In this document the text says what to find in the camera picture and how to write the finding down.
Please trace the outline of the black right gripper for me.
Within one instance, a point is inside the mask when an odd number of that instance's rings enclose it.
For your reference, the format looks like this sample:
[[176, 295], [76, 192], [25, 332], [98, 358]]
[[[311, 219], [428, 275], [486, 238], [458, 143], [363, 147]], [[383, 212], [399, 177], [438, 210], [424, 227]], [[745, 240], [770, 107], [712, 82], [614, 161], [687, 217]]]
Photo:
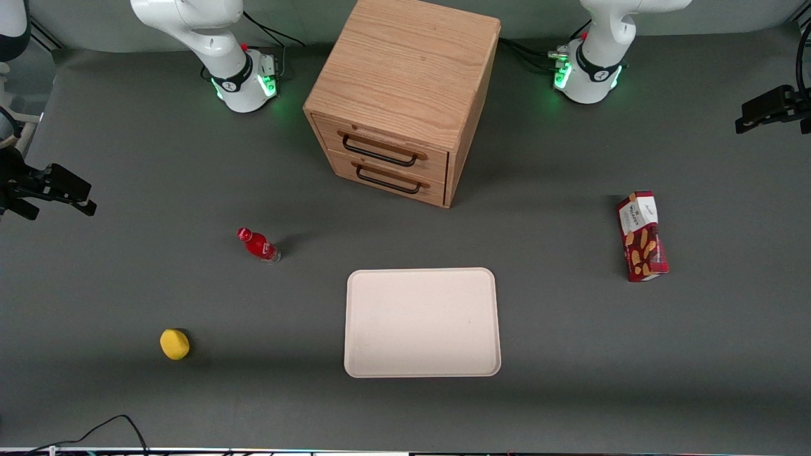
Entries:
[[14, 146], [1, 150], [1, 216], [16, 213], [27, 220], [35, 220], [40, 208], [24, 198], [40, 198], [68, 204], [84, 215], [95, 215], [98, 205], [89, 199], [92, 185], [57, 163], [44, 171], [30, 167], [22, 153]]

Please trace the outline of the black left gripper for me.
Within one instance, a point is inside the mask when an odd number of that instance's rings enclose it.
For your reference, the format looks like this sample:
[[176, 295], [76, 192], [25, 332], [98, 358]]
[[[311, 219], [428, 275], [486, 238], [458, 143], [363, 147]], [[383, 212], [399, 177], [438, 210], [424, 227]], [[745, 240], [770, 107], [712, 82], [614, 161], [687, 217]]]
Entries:
[[810, 104], [799, 89], [780, 85], [741, 105], [741, 116], [735, 121], [737, 134], [773, 122], [799, 122], [800, 132], [810, 134]]

